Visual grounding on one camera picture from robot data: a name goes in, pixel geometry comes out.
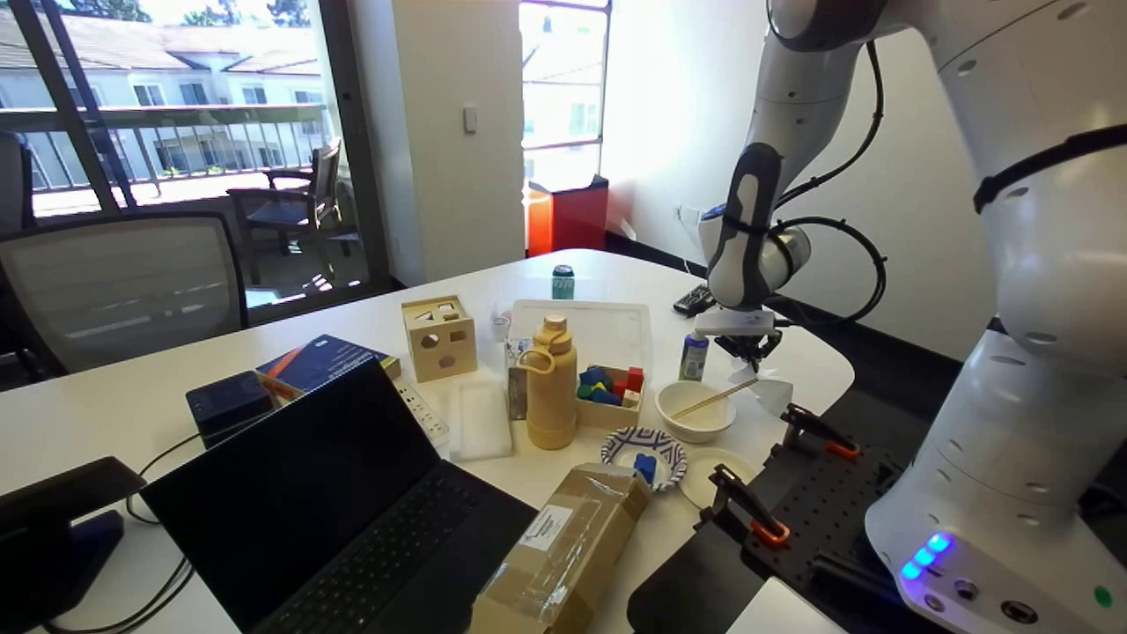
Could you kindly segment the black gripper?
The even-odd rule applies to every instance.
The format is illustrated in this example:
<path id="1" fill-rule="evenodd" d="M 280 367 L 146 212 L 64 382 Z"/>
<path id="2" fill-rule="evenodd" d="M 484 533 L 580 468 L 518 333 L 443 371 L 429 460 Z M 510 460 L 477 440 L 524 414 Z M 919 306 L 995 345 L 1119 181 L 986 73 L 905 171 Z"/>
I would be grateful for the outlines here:
<path id="1" fill-rule="evenodd" d="M 716 345 L 746 367 L 761 367 L 781 345 L 781 333 L 718 333 Z"/>

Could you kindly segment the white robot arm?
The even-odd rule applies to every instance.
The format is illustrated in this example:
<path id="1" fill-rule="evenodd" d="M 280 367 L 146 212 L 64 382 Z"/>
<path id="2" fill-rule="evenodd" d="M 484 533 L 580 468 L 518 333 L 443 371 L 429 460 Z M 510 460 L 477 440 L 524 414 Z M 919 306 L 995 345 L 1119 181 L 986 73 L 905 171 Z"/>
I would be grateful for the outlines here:
<path id="1" fill-rule="evenodd" d="M 919 33 L 978 176 L 998 311 L 868 541 L 946 630 L 1127 634 L 1127 568 L 1079 514 L 1127 440 L 1127 0 L 763 0 L 763 18 L 708 226 L 716 298 L 768 298 L 770 212 L 833 142 L 856 54 Z"/>

